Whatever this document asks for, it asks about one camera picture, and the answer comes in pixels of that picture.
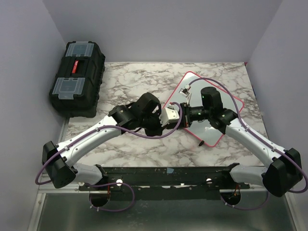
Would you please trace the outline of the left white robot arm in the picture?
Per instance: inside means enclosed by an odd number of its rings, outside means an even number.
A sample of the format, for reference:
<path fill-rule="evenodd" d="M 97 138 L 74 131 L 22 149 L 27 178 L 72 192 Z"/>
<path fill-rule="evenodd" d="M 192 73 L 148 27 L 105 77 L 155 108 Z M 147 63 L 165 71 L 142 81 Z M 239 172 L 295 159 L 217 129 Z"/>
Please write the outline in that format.
<path fill-rule="evenodd" d="M 144 93 L 136 102 L 115 106 L 101 121 L 71 140 L 43 145 L 42 165 L 56 189 L 72 182 L 88 183 L 102 190 L 107 183 L 100 165 L 80 164 L 79 160 L 104 142 L 125 132 L 145 130 L 145 138 L 159 139 L 162 125 L 160 101 L 151 93 Z"/>

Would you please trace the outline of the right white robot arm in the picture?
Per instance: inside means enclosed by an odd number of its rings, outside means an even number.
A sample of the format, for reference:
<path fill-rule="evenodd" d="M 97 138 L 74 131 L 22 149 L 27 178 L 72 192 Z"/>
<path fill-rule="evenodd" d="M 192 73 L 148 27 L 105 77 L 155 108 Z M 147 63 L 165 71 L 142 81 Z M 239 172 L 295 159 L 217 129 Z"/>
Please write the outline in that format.
<path fill-rule="evenodd" d="M 159 119 L 166 129 L 188 128 L 194 121 L 208 120 L 214 129 L 238 141 L 263 163 L 262 167 L 233 164 L 221 177 L 224 187 L 231 189 L 238 183 L 249 183 L 263 186 L 272 195 L 281 197 L 286 192 L 292 192 L 301 180 L 308 179 L 296 149 L 286 150 L 250 128 L 239 114 L 223 107 L 216 88 L 201 89 L 201 100 L 202 105 L 196 107 L 181 103 L 179 110 L 170 103 L 163 108 Z"/>

